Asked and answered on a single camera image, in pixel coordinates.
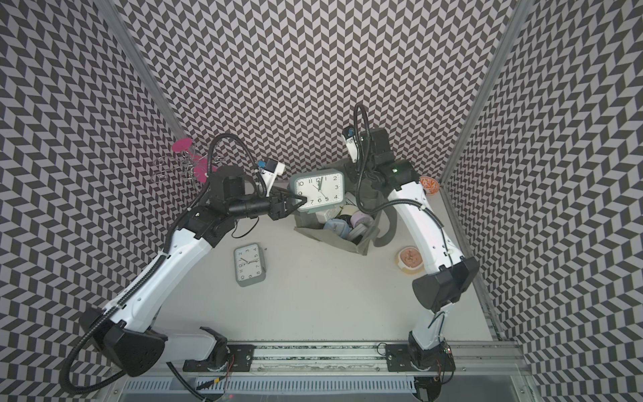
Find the grey-green large analog clock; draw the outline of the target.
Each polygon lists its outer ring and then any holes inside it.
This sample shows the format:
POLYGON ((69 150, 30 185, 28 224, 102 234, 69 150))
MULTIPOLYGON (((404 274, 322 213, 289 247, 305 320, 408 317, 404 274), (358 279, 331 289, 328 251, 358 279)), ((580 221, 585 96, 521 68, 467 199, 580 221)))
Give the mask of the grey-green large analog clock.
POLYGON ((306 203, 297 209, 301 213, 330 209, 345 199, 345 177, 337 169, 294 175, 290 178, 289 188, 293 193, 306 197, 306 203))

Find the green canvas bag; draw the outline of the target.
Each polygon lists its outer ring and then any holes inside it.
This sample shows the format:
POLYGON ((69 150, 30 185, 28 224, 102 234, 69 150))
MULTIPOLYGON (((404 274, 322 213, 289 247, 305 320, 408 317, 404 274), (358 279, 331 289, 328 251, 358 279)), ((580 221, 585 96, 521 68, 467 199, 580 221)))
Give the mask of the green canvas bag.
POLYGON ((360 200, 367 209, 384 203, 384 197, 364 179, 357 193, 357 172, 353 162, 341 159, 328 164, 326 169, 336 169, 344 176, 344 201, 342 204, 317 212, 294 213, 296 231, 304 236, 350 253, 365 256, 370 246, 384 247, 395 237, 398 213, 388 207, 376 214, 365 214, 357 206, 360 200))

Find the grey-green tall analog clock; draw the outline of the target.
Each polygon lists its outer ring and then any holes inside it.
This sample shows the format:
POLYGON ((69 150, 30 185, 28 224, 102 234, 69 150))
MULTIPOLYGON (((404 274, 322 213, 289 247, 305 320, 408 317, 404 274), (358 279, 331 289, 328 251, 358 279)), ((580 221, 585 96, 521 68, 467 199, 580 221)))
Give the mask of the grey-green tall analog clock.
POLYGON ((261 283, 266 279, 263 249, 257 243, 241 246, 234 251, 235 280, 241 287, 261 283))

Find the light blue square clock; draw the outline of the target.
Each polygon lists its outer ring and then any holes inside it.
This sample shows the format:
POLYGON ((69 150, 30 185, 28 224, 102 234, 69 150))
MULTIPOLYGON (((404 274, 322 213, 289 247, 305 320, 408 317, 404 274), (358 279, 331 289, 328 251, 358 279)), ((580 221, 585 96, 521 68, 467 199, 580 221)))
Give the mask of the light blue square clock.
POLYGON ((342 239, 346 239, 352 230, 352 226, 345 219, 334 218, 327 221, 323 229, 333 232, 342 239))

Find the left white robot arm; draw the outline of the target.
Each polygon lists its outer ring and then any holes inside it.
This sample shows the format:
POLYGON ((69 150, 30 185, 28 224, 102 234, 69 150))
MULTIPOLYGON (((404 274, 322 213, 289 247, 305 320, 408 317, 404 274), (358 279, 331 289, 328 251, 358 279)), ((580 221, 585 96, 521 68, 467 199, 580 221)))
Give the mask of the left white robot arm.
POLYGON ((69 395, 87 395, 113 384, 124 376, 137 377, 157 363, 164 363, 176 375, 174 362, 195 360, 214 371, 233 366, 228 340, 212 328, 200 334, 165 334, 153 324, 162 305, 189 271, 212 251, 240 219, 269 216, 284 219, 305 203, 303 196, 274 186, 285 171, 273 158, 259 161, 254 176, 238 166, 214 169, 212 159, 217 145, 229 139, 247 157, 253 153, 236 135, 218 135, 209 145, 206 182, 202 189, 171 224, 157 256, 130 285, 103 308, 88 308, 80 318, 84 335, 72 348, 60 369, 60 387, 69 395), (111 377, 93 385, 75 385, 72 366, 80 351, 92 344, 119 369, 111 377))

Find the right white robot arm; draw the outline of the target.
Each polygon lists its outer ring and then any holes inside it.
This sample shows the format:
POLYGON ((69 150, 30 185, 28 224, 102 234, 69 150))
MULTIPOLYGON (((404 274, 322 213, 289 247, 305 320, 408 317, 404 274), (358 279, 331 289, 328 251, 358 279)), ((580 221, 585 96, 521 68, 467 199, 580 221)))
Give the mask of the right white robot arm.
POLYGON ((353 140, 357 152, 355 196, 358 208, 375 215, 393 209, 405 223, 422 258, 425 274, 412 282, 425 314, 409 333, 413 368, 455 373, 455 359, 443 331, 450 310, 460 301, 479 269, 479 262, 454 246, 444 225, 429 205, 420 176, 412 163, 395 157, 386 132, 375 132, 367 108, 353 108, 353 140))

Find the orange patterned bowl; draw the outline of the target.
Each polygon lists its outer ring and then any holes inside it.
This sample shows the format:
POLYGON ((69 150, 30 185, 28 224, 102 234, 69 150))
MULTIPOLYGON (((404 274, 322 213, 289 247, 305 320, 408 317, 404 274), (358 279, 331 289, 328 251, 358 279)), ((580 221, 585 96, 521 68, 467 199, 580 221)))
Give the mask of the orange patterned bowl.
POLYGON ((440 183, 432 177, 421 176, 420 184, 422 185, 427 196, 438 194, 438 192, 440 191, 440 183))

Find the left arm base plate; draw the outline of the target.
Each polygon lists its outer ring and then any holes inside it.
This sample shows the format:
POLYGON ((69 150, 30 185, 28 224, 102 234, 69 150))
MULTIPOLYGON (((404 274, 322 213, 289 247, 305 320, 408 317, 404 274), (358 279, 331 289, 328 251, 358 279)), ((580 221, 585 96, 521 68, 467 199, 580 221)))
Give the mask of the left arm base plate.
POLYGON ((183 371, 188 373, 226 374, 249 372, 256 346, 250 343, 228 344, 226 349, 216 347, 206 360, 186 360, 183 371))

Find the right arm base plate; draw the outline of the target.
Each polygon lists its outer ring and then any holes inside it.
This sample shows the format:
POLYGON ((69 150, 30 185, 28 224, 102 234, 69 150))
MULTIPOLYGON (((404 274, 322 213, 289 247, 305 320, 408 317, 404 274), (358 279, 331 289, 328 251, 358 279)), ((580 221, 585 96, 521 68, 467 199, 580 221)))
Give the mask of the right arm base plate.
POLYGON ((383 353, 388 372, 455 372, 455 359, 446 342, 428 350, 411 347, 406 343, 390 343, 384 345, 383 353))

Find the aluminium front rail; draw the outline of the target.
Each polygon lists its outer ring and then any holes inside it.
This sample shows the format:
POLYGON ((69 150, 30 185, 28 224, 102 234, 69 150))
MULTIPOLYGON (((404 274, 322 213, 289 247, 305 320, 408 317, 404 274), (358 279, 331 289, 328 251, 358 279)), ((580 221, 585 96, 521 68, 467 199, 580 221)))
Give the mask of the aluminium front rail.
POLYGON ((241 375, 528 375, 520 347, 504 341, 450 341, 419 370, 405 342, 231 342, 241 375))

